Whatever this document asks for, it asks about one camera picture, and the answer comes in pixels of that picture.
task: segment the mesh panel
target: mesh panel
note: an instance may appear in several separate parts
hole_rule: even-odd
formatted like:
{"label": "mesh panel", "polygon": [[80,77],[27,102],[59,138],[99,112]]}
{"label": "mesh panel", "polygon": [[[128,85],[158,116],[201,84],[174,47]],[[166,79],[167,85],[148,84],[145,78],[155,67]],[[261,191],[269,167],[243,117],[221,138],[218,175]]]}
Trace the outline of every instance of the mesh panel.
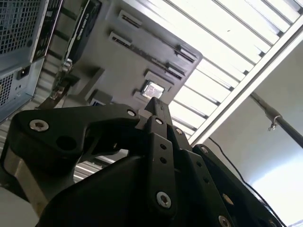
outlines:
{"label": "mesh panel", "polygon": [[41,0],[0,0],[0,54],[24,47],[33,35]]}
{"label": "mesh panel", "polygon": [[13,81],[13,73],[8,74],[0,79],[0,106],[4,105],[9,98],[11,83]]}

